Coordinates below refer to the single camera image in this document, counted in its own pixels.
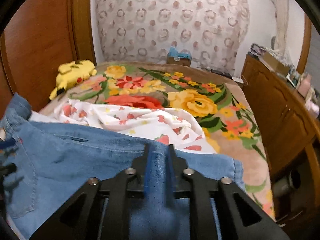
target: yellow plush toy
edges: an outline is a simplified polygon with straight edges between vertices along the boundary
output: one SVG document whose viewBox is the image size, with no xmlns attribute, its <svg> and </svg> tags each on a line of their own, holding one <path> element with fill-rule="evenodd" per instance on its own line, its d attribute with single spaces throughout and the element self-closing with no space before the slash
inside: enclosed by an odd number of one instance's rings
<svg viewBox="0 0 320 240">
<path fill-rule="evenodd" d="M 90 60 L 72 61 L 62 64 L 59 66 L 58 71 L 59 74 L 56 78 L 57 87 L 51 92 L 49 96 L 50 100 L 53 100 L 56 96 L 83 82 L 90 76 L 97 74 L 94 64 Z"/>
</svg>

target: floral blanket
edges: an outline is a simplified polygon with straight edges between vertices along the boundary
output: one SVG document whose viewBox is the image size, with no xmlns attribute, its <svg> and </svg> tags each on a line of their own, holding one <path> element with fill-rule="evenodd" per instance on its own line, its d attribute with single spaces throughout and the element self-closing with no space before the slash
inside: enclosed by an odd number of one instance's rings
<svg viewBox="0 0 320 240">
<path fill-rule="evenodd" d="M 241 88 L 232 80 L 180 65 L 106 62 L 98 74 L 62 97 L 137 108 L 181 108 L 195 117 L 207 142 L 243 163 L 247 194 L 274 219 L 270 176 L 259 128 Z"/>
</svg>

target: metal bolt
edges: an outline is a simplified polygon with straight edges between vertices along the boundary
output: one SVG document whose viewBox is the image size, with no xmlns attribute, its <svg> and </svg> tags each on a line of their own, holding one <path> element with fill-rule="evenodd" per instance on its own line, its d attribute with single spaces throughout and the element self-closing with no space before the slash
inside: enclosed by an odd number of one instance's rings
<svg viewBox="0 0 320 240">
<path fill-rule="evenodd" d="M 125 173 L 126 174 L 128 174 L 128 175 L 133 175 L 133 174 L 135 174 L 137 171 L 136 171 L 136 169 L 134 169 L 134 168 L 127 168 L 126 170 L 125 170 Z"/>
<path fill-rule="evenodd" d="M 183 170 L 183 173 L 186 175 L 192 175 L 195 173 L 195 170 L 187 168 Z"/>
<path fill-rule="evenodd" d="M 90 179 L 87 180 L 87 182 L 90 185 L 97 185 L 99 180 L 98 180 L 98 178 L 90 178 Z"/>
<path fill-rule="evenodd" d="M 232 179 L 230 179 L 229 177 L 223 177 L 220 180 L 223 184 L 228 185 L 232 183 Z"/>
</svg>

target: blue jeans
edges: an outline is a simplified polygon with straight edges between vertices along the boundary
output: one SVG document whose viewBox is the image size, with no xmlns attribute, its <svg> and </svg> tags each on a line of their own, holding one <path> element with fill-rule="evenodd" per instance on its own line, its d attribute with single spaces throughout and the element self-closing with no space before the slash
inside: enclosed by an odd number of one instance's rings
<svg viewBox="0 0 320 240">
<path fill-rule="evenodd" d="M 16 140 L 0 154 L 0 162 L 18 168 L 4 181 L 7 211 L 26 239 L 88 178 L 108 179 L 130 167 L 146 143 L 152 158 L 148 194 L 132 203 L 130 239 L 189 239 L 188 199 L 164 204 L 167 145 L 75 124 L 28 122 L 30 113 L 28 102 L 15 95 L 0 121 L 6 140 Z M 218 154 L 176 153 L 204 176 L 230 177 L 244 189 L 239 161 Z M 220 235 L 216 213 L 215 220 Z"/>
</svg>

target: brown box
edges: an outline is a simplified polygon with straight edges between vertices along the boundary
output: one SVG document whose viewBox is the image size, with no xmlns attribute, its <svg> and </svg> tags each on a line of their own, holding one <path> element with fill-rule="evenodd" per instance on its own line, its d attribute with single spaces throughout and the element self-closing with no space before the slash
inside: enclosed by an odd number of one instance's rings
<svg viewBox="0 0 320 240">
<path fill-rule="evenodd" d="M 188 58 L 179 58 L 179 60 L 174 60 L 174 57 L 167 57 L 167 64 L 176 64 L 190 67 L 191 59 Z"/>
<path fill-rule="evenodd" d="M 266 52 L 263 56 L 263 60 L 276 72 L 286 76 L 290 70 L 289 67 L 283 65 L 270 53 Z"/>
</svg>

